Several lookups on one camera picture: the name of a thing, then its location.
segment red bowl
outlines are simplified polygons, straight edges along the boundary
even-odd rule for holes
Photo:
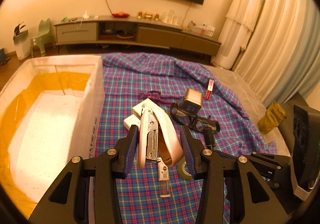
[[[130,16],[130,14],[127,14],[127,13],[124,13],[124,14],[113,13],[112,16],[115,17],[115,18],[127,18],[127,17]]]

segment plaid bedsheet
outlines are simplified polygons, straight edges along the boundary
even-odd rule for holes
[[[239,156],[251,151],[276,153],[268,147],[250,121],[238,98],[200,64],[156,54],[102,55],[105,102],[101,115],[95,155],[114,147],[128,133],[123,120],[140,103],[139,92],[160,91],[163,95],[184,96],[188,88],[205,95],[209,78],[214,79],[210,100],[203,100],[201,116],[211,115],[221,126],[216,134],[217,149]],[[169,112],[169,106],[161,105]],[[173,125],[179,133],[180,126]],[[202,134],[191,131],[203,140]],[[195,223],[202,180],[185,180],[177,166],[169,168],[171,197],[160,198],[157,164],[138,169],[134,161],[129,177],[117,180],[119,204],[124,223]],[[224,223],[229,222],[229,203],[225,199]]]

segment yellow jar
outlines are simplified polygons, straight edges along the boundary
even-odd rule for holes
[[[258,129],[262,134],[266,135],[272,129],[278,127],[286,118],[283,107],[277,101],[273,101],[265,115],[258,122]]]
[[[152,13],[150,13],[150,12],[146,12],[146,13],[144,14],[144,18],[145,18],[145,19],[149,19],[149,20],[151,20],[151,19],[152,19],[152,17],[153,17],[153,14],[152,14]]]

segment wooden floor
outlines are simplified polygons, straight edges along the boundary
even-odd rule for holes
[[[151,47],[140,47],[140,46],[129,46],[124,47],[121,45],[105,45],[104,48],[101,46],[96,46],[93,44],[89,45],[69,45],[68,47],[63,45],[59,52],[58,48],[46,47],[47,56],[52,55],[68,55],[68,54],[102,54],[102,53],[112,53],[112,52],[122,52],[122,53],[136,53],[136,52],[146,52],[146,53],[158,53],[163,55],[169,55],[181,60],[192,61],[201,63],[204,65],[210,65],[209,55],[203,55],[195,52],[181,51],[175,49],[162,49],[162,48],[151,48]],[[35,57],[40,57],[40,50],[34,49]],[[31,58],[29,55],[24,60],[18,60],[17,55],[14,53],[10,55],[11,59],[4,65],[0,66],[0,91],[14,74],[14,72],[20,67],[20,65],[27,59]]]

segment eyeglasses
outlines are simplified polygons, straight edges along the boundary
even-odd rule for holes
[[[179,102],[172,103],[170,106],[170,116],[179,125],[187,125],[189,129],[202,133],[206,128],[211,128],[212,132],[220,132],[220,125],[217,121],[208,118],[200,117],[190,114],[188,111],[182,109]]]

